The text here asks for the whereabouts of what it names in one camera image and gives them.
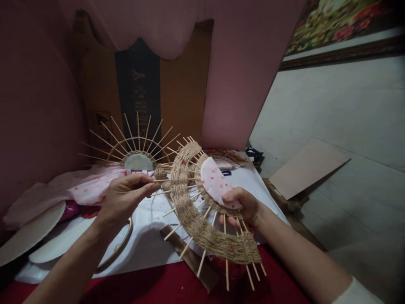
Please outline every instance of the woven semicircle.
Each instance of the woven semicircle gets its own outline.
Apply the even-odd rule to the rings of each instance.
[[[224,203],[222,196],[232,190],[232,187],[226,181],[221,170],[212,159],[212,157],[207,158],[201,166],[201,182],[204,189],[207,191],[209,196],[221,206],[228,209],[238,209],[242,208],[239,201],[234,201],[232,203]]]
[[[245,233],[240,236],[222,233],[209,224],[193,205],[188,189],[188,162],[197,155],[199,151],[201,151],[201,147],[195,141],[188,143],[180,150],[173,162],[170,188],[171,198],[174,202],[175,212],[179,222],[197,244],[217,257],[238,264],[260,263],[259,251],[250,233]],[[230,216],[241,218],[238,209],[226,209],[220,206],[212,201],[209,194],[202,187],[199,169],[207,158],[207,155],[200,157],[195,172],[196,184],[204,200],[212,206],[213,210],[220,214],[228,213],[231,214]]]

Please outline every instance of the brown cardboard panel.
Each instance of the brown cardboard panel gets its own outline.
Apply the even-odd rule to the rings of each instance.
[[[274,173],[270,177],[270,182],[286,200],[289,200],[349,159],[328,144],[311,141]]]
[[[212,20],[196,24],[189,44],[180,57],[175,60],[160,60],[162,136],[173,126],[163,140],[163,145],[179,133],[179,142],[182,144],[185,144],[183,136],[191,136],[197,142],[200,141],[212,26]],[[176,150],[179,144],[174,141],[169,147]]]
[[[116,138],[122,139],[119,130],[111,121],[112,116],[122,129],[114,53],[103,47],[93,36],[89,18],[84,11],[78,11],[76,14],[69,45],[81,62],[79,83],[88,127],[114,145],[113,137],[101,123],[112,130]],[[91,133],[90,144],[103,151],[111,150],[110,146]],[[100,158],[106,157],[106,154],[94,149],[92,154]]]

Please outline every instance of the right hand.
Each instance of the right hand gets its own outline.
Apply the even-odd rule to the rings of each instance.
[[[239,200],[240,204],[243,206],[242,214],[243,220],[253,227],[257,227],[262,217],[263,203],[257,200],[253,194],[246,191],[242,187],[236,187],[228,191],[222,196],[224,202],[233,202],[234,200]],[[234,227],[240,228],[238,221],[233,217],[227,217],[227,222]],[[219,223],[224,224],[224,217],[221,215],[219,217]]]

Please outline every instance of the black object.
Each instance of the black object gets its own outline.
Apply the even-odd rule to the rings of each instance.
[[[247,149],[245,150],[245,152],[246,152],[247,156],[254,158],[254,159],[253,159],[253,162],[254,162],[254,163],[258,163],[258,162],[260,161],[260,158],[261,158],[262,155],[263,155],[263,152],[257,151],[256,149],[252,148],[252,146],[250,146],[249,148],[247,148]]]

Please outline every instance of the red tablecloth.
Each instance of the red tablecloth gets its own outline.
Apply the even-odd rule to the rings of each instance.
[[[311,303],[294,278],[267,245],[259,246],[267,272],[257,268],[258,282],[252,267],[255,291],[244,275],[230,280],[226,291],[225,275],[210,294],[184,262],[143,269],[91,280],[82,303]],[[12,282],[0,295],[1,303],[22,303],[37,285]]]

